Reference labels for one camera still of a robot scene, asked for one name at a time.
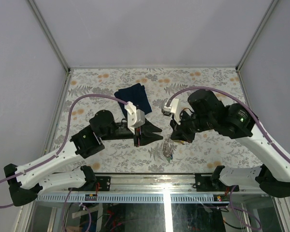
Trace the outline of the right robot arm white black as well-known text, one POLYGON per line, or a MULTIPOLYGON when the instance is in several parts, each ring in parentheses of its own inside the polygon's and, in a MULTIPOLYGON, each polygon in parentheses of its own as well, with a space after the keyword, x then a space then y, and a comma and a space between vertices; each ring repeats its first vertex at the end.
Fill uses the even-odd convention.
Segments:
POLYGON ((290 197, 290 154, 278 144, 264 129, 257 116, 235 99, 235 103, 225 106, 216 97, 219 90, 210 87, 192 87, 194 92, 188 97, 192 108, 190 113, 180 107, 174 94, 164 104, 162 112, 172 117, 171 140, 192 143, 195 134, 214 130, 245 146, 261 162, 252 168, 231 168, 219 165, 211 176, 196 177, 198 191, 223 191, 228 188, 259 188, 276 197, 290 197))

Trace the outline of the keyring with tagged keys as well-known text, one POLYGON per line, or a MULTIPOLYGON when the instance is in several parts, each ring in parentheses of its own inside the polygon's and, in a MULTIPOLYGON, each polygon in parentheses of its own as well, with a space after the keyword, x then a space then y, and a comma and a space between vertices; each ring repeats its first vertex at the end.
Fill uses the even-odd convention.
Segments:
POLYGON ((162 153, 166 160, 170 163, 171 160, 173 160, 173 152, 174 150, 172 149, 172 140, 170 139, 170 135, 165 138, 163 141, 163 147, 162 147, 162 153))

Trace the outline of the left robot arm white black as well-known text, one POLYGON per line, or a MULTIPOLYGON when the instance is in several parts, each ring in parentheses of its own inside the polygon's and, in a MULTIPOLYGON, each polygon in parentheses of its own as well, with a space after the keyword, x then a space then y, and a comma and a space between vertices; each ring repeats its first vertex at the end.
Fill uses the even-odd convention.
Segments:
POLYGON ((100 110, 89 120, 89 125, 73 135, 63 148, 25 165, 8 164, 4 167, 13 205, 26 205, 38 196, 56 190, 95 191, 97 178, 90 166, 81 165, 69 172, 59 172, 59 169, 83 162, 104 150, 103 141, 132 139, 134 146, 140 147, 162 140, 161 132, 141 110, 136 110, 121 122, 115 122, 110 111, 100 110))

